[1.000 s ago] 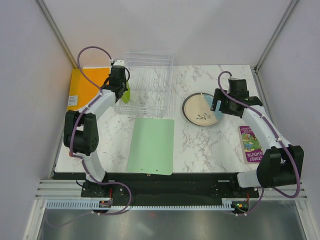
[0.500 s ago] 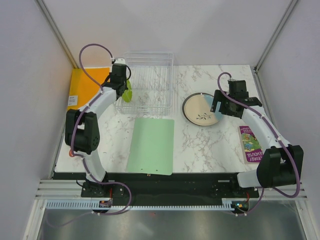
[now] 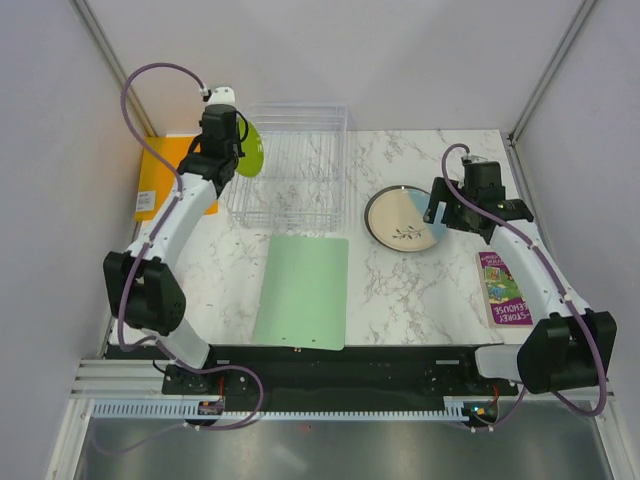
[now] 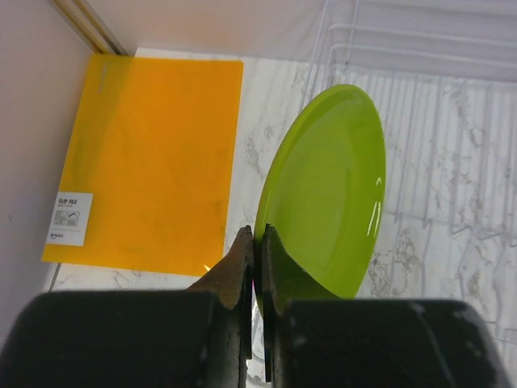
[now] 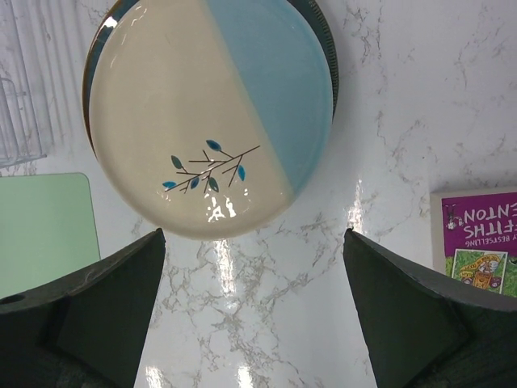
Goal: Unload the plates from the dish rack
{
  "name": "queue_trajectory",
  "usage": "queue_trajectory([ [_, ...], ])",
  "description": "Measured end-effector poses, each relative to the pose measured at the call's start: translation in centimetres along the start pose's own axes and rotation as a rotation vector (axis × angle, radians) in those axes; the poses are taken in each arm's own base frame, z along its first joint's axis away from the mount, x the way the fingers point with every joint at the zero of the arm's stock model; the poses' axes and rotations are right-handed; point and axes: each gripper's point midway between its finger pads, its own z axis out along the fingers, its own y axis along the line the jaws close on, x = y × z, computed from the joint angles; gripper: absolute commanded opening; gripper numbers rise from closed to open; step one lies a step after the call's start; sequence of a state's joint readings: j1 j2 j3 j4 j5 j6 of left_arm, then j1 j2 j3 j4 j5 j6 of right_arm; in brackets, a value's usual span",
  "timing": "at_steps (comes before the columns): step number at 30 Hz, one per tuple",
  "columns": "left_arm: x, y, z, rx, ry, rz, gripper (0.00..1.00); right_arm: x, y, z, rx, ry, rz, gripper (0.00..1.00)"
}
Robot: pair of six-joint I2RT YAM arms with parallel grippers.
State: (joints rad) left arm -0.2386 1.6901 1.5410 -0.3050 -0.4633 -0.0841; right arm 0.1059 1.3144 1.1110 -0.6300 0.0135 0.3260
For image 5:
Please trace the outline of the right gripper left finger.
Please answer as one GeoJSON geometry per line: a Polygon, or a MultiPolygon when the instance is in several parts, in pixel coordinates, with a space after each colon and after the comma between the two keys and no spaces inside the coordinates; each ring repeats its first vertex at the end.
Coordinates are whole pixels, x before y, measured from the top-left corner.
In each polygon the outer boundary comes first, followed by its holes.
{"type": "Polygon", "coordinates": [[[3,387],[132,387],[166,256],[157,229],[1,300],[3,387]]]}

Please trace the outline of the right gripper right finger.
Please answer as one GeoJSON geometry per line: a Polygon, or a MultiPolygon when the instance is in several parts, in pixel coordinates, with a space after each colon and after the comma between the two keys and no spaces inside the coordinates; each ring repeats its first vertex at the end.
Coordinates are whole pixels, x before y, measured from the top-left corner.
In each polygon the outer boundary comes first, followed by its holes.
{"type": "Polygon", "coordinates": [[[514,387],[516,300],[349,229],[343,260],[379,387],[514,387]]]}

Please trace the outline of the cream and blue plate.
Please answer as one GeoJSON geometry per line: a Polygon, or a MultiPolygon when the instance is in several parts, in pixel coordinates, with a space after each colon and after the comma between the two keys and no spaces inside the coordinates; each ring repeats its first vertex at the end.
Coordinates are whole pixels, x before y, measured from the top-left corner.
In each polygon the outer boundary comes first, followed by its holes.
{"type": "Polygon", "coordinates": [[[323,49],[288,1],[141,1],[96,67],[96,158],[143,218],[193,239],[258,229],[300,195],[333,121],[323,49]]]}

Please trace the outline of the dark brown-rimmed plate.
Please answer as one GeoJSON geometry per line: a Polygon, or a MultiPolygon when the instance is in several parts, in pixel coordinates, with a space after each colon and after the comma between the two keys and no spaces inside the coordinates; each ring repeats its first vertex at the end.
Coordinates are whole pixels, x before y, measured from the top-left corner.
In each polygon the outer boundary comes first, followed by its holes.
{"type": "Polygon", "coordinates": [[[119,21],[135,5],[140,4],[141,1],[137,0],[116,1],[111,9],[103,17],[102,22],[97,28],[94,38],[91,41],[88,53],[86,55],[86,62],[82,76],[82,118],[86,130],[86,136],[90,144],[90,149],[94,156],[96,156],[96,153],[90,129],[90,96],[96,67],[99,63],[99,58],[103,48],[119,21]]]}

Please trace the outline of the grey-blue plate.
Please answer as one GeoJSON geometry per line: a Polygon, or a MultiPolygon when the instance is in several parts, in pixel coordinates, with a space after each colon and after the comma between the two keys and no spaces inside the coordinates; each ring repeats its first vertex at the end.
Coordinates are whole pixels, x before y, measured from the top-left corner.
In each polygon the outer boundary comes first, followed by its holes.
{"type": "Polygon", "coordinates": [[[326,57],[330,71],[333,95],[333,116],[338,104],[339,71],[338,55],[330,25],[324,16],[321,7],[315,0],[288,0],[288,2],[302,15],[315,33],[326,57]]]}

